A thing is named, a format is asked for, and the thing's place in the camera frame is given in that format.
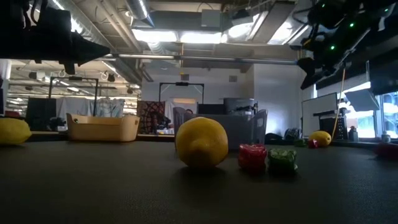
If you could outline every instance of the whiteboard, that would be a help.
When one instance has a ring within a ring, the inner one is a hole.
[[[303,137],[308,137],[314,131],[318,131],[319,117],[314,113],[337,110],[337,93],[321,96],[302,102],[303,112]]]

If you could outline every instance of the red pepper piece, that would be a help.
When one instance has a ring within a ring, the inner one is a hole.
[[[262,144],[239,146],[239,166],[248,172],[263,172],[266,168],[267,149]]]
[[[318,147],[318,142],[315,139],[309,140],[308,141],[308,148],[310,149],[316,149]]]

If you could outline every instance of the window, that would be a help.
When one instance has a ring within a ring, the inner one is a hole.
[[[354,126],[358,132],[358,137],[360,138],[375,138],[376,132],[374,129],[374,111],[360,111],[357,112],[351,106],[351,103],[347,100],[344,93],[350,91],[358,91],[370,88],[370,82],[363,83],[356,87],[345,90],[342,94],[342,99],[340,103],[340,108],[346,108],[346,120],[347,129],[349,131],[350,127]],[[340,98],[340,93],[337,93],[337,99]]]
[[[398,92],[382,96],[384,130],[392,138],[398,138]]]

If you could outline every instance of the metal frame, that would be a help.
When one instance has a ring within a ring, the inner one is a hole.
[[[186,83],[186,84],[202,86],[203,91],[201,92],[201,103],[204,104],[205,103],[205,84],[203,84],[203,83]],[[160,94],[162,92],[162,85],[176,85],[177,86],[177,83],[159,83],[159,102],[160,102]]]
[[[51,99],[52,87],[53,87],[52,81],[54,79],[67,79],[67,80],[69,80],[69,77],[50,77],[49,99]],[[95,116],[96,115],[96,109],[97,109],[97,94],[98,94],[98,82],[99,82],[99,80],[97,78],[81,78],[81,79],[82,80],[94,80],[95,81],[94,110],[93,110],[93,116]]]

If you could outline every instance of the yellow lemon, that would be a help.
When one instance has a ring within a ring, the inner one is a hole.
[[[228,138],[219,122],[193,118],[183,123],[175,137],[178,157],[189,167],[217,166],[228,155]]]
[[[326,131],[314,131],[308,140],[317,140],[319,147],[327,147],[331,142],[331,136]]]
[[[13,118],[0,119],[0,145],[24,143],[32,135],[25,121]]]

